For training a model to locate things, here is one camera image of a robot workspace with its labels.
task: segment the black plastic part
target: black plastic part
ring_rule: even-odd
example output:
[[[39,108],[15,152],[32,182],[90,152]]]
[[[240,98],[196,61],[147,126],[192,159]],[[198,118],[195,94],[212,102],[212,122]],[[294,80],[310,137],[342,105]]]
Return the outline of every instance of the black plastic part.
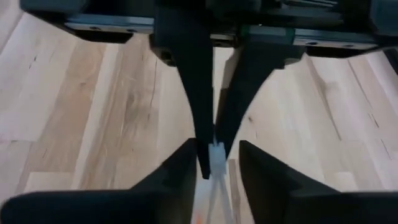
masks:
[[[83,40],[124,44],[133,36],[133,34],[124,33],[73,30],[65,26],[68,15],[83,13],[90,8],[90,4],[90,0],[20,0],[23,11]]]
[[[398,0],[372,0],[369,19],[378,35],[398,35]]]
[[[252,100],[275,69],[298,62],[305,48],[266,44],[247,40],[234,51],[225,70],[234,67],[229,87],[222,93],[216,120],[217,140],[224,143],[228,156],[241,121]]]
[[[236,13],[257,13],[262,0],[206,0],[206,6],[219,20],[233,20]]]
[[[397,49],[389,49],[384,51],[388,61],[390,62],[392,68],[398,74],[398,50]]]
[[[341,193],[247,141],[239,164],[255,223],[398,223],[398,193]]]
[[[369,11],[373,0],[344,0],[337,1],[333,12],[339,12],[350,32],[369,30]]]
[[[204,11],[163,7],[159,3],[150,47],[165,63],[178,68],[192,111],[202,176],[208,179],[208,144],[213,142],[214,128],[213,45]]]
[[[130,190],[38,192],[6,202],[2,224],[190,223],[196,184],[195,140],[188,139]]]
[[[82,12],[89,3],[90,0],[20,0],[20,7],[25,11],[74,14]]]
[[[114,0],[93,1],[85,11],[87,14],[100,14],[109,16],[154,16],[155,0]]]
[[[332,47],[312,47],[307,46],[306,53],[312,57],[328,57],[328,58],[349,58],[357,55],[365,54],[366,50],[357,49],[336,49]]]

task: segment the white object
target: white object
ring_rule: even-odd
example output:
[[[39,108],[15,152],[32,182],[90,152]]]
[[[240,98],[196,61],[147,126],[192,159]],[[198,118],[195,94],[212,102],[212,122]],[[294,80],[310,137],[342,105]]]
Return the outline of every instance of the white object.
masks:
[[[207,213],[207,224],[210,224],[211,214],[214,210],[216,189],[217,185],[220,186],[221,199],[223,203],[223,211],[225,222],[227,224],[233,223],[232,209],[229,205],[228,192],[226,189],[224,175],[226,174],[226,155],[224,143],[217,143],[216,140],[213,144],[209,144],[209,158],[210,158],[210,171],[212,178],[209,211]]]

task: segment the floor plank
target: floor plank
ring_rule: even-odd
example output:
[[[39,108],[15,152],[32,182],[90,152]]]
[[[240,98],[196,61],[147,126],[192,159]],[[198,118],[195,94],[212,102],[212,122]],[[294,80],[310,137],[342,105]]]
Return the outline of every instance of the floor plank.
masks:
[[[36,141],[51,114],[76,38],[24,14],[0,55],[0,135]]]
[[[33,143],[19,183],[30,172],[73,172],[91,108],[105,44],[79,41],[40,139]]]
[[[0,54],[21,19],[18,0],[0,1]]]
[[[30,144],[27,141],[0,142],[0,204],[16,193]]]
[[[18,13],[9,2],[0,16],[0,24],[11,18],[9,38],[0,33],[0,47],[8,39],[0,53],[0,179],[7,180],[0,200],[35,190],[127,189],[194,137],[177,69],[157,59],[146,36],[90,43],[28,14],[13,29]],[[215,106],[231,53],[215,50]],[[239,140],[338,190],[398,190],[397,131],[398,76],[383,54],[304,56],[275,71],[245,114],[228,162],[236,223],[252,223]],[[213,218],[223,221],[221,206]]]

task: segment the hardwood floor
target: hardwood floor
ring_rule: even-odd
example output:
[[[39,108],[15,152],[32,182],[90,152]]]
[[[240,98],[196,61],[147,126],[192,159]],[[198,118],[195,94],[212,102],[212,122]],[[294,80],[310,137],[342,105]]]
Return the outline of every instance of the hardwood floor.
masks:
[[[156,58],[146,36],[126,45],[86,42],[5,2],[0,202],[34,190],[129,188],[194,136],[177,71]],[[215,52],[218,96],[231,50]],[[397,133],[398,76],[384,54],[305,56],[275,71],[228,161],[235,222],[252,222],[239,139],[338,190],[398,190]],[[223,219],[216,209],[214,218]]]

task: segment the wood grain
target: wood grain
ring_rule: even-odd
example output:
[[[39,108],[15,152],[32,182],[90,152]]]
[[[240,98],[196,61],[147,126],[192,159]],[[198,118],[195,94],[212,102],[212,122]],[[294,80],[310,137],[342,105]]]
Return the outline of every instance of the wood grain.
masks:
[[[194,137],[177,69],[146,36],[85,42],[27,14],[19,20],[14,1],[1,4],[0,201],[33,190],[128,189]],[[215,107],[231,53],[215,49]],[[382,53],[304,56],[274,71],[228,162],[235,222],[252,223],[239,140],[338,190],[398,190],[397,131],[398,75]],[[217,199],[213,222],[223,220]]]

